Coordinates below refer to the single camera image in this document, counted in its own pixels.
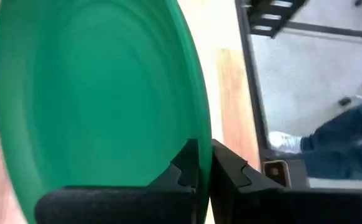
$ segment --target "green bowl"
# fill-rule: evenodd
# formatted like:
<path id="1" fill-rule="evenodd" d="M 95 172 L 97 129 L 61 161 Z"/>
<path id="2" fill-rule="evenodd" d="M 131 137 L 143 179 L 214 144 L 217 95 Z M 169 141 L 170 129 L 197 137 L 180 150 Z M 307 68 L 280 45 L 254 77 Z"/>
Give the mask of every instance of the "green bowl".
<path id="1" fill-rule="evenodd" d="M 29 223 L 53 189 L 148 185 L 190 138 L 204 207 L 210 135 L 176 0 L 1 1 L 0 139 Z"/>

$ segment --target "blue jeans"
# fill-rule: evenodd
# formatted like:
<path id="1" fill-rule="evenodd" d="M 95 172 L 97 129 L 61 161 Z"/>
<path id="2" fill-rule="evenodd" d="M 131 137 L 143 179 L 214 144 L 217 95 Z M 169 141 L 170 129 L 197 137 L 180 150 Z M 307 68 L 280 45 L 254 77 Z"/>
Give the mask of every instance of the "blue jeans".
<path id="1" fill-rule="evenodd" d="M 362 180 L 362 105 L 352 108 L 301 140 L 310 177 Z"/>

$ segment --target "white sneaker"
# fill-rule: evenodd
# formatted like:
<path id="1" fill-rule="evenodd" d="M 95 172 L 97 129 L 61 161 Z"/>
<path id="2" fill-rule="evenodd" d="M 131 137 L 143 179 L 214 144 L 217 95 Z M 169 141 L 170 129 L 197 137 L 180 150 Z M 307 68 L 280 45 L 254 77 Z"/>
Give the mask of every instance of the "white sneaker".
<path id="1" fill-rule="evenodd" d="M 291 136 L 290 134 L 279 131 L 271 131 L 268 135 L 271 149 L 277 152 L 298 154 L 301 153 L 301 137 Z"/>

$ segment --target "person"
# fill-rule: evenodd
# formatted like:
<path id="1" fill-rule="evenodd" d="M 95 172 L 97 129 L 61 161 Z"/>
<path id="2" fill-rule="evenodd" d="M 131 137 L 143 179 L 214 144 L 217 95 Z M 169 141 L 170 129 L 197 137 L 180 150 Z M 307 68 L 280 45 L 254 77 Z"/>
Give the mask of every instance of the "person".
<path id="1" fill-rule="evenodd" d="M 362 105 L 306 137 L 269 133 L 271 149 L 302 159 L 309 177 L 362 180 Z"/>

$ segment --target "leg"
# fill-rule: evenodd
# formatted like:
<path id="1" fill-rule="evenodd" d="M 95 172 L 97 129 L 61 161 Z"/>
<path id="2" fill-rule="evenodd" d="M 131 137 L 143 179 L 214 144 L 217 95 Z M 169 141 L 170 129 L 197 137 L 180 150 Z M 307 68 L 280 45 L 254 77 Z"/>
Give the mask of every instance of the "leg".
<path id="1" fill-rule="evenodd" d="M 294 157 L 304 160 L 309 177 L 362 180 L 362 146 L 303 152 Z"/>
<path id="2" fill-rule="evenodd" d="M 319 127 L 311 136 L 302 138 L 304 151 L 322 150 L 351 144 L 362 139 L 362 105 L 352 108 Z"/>

